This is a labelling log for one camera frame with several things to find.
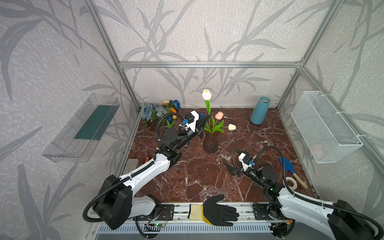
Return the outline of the pink tulip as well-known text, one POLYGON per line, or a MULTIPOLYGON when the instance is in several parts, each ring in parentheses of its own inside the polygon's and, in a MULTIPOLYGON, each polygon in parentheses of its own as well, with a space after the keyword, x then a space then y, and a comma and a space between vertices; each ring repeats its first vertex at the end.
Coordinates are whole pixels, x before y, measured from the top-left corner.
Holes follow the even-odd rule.
POLYGON ((211 134, 213 135, 215 132, 221 132, 223 133, 224 131, 222 130, 222 127, 224 126, 224 113, 223 112, 218 112, 214 117, 212 117, 212 123, 211 123, 211 134))

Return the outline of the cream tulip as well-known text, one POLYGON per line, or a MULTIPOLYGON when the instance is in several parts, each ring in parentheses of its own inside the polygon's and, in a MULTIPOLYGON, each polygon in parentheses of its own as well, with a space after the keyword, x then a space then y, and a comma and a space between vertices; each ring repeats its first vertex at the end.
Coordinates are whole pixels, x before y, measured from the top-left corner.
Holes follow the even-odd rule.
POLYGON ((223 127, 221 127, 221 133, 224 133, 225 132, 225 130, 228 130, 228 131, 234 131, 234 130, 236 130, 237 129, 237 127, 236 127, 236 125, 234 125, 234 124, 229 124, 228 126, 223 126, 223 127))

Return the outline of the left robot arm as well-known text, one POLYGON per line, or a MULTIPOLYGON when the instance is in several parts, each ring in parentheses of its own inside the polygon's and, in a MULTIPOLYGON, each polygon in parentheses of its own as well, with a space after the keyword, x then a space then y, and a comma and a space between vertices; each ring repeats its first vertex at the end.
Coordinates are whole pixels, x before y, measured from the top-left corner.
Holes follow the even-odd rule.
POLYGON ((204 128, 210 115, 201 117, 196 111, 181 119, 179 128, 168 128, 156 133, 160 143, 154 157, 132 172, 120 177, 109 176, 96 197, 85 207, 82 217, 88 223, 104 222, 110 229, 119 228, 126 220, 149 216, 156 212, 160 203, 153 197, 136 197, 136 193, 161 173, 173 167, 181 158, 180 149, 195 136, 204 137, 204 128))

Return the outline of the pink glass vase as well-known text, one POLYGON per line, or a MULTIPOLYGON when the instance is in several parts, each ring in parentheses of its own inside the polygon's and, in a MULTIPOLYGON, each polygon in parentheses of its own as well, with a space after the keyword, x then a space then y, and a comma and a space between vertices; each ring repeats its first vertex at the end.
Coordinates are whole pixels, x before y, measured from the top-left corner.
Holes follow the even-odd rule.
POLYGON ((219 148, 218 135, 217 134, 208 134, 204 138, 203 149, 206 153, 214 154, 219 148))

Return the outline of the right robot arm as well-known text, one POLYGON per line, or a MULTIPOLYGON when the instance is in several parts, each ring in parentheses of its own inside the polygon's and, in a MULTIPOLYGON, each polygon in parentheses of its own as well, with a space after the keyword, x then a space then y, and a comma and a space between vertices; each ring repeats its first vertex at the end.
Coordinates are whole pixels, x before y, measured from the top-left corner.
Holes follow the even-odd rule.
POLYGON ((270 218, 282 218, 301 222, 327 235, 333 240, 381 240, 383 227, 374 219, 360 214, 345 201, 336 203, 311 198, 292 190, 287 180, 278 183, 278 175, 270 165, 256 168, 254 159, 246 151, 236 150, 240 167, 235 168, 228 162, 225 166, 233 176, 246 176, 263 189, 267 207, 262 210, 270 218))

